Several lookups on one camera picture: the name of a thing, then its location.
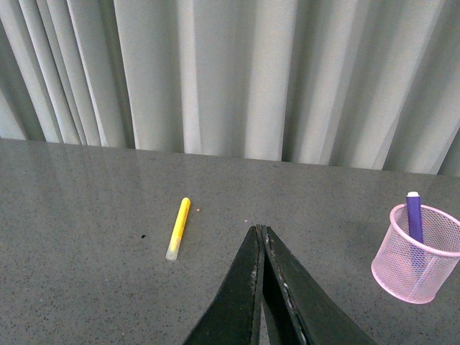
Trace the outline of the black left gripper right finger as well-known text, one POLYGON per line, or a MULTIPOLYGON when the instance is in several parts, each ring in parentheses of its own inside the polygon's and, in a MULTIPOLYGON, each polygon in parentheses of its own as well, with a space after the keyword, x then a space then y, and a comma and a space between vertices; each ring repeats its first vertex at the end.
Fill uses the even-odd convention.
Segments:
POLYGON ((268 226, 264 244, 264 301, 279 344, 374 344, 332 301, 295 255, 268 226))

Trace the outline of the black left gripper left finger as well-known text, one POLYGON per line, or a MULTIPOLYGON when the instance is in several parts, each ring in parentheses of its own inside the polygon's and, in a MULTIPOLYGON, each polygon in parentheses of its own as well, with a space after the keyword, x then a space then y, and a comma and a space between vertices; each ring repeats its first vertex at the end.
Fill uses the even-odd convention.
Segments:
POLYGON ((215 298, 186 344, 258 344, 265 252, 261 229, 249 228, 215 298))

